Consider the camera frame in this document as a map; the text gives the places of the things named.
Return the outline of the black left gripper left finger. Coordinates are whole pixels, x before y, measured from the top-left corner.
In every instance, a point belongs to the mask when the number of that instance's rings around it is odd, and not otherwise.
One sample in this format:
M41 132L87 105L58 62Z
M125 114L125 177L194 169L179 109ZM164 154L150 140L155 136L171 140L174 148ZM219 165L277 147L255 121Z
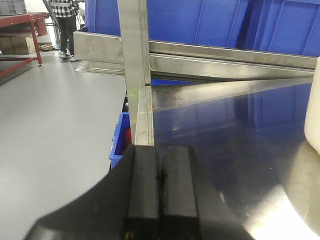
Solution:
M26 240L159 239L159 162L153 146L130 145L86 193L39 218Z

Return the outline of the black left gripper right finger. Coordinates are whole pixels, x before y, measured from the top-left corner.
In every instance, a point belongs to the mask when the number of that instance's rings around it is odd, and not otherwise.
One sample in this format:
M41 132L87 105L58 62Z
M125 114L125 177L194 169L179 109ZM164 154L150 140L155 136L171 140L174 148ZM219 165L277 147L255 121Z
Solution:
M251 240L190 147L169 146L161 169L162 240Z

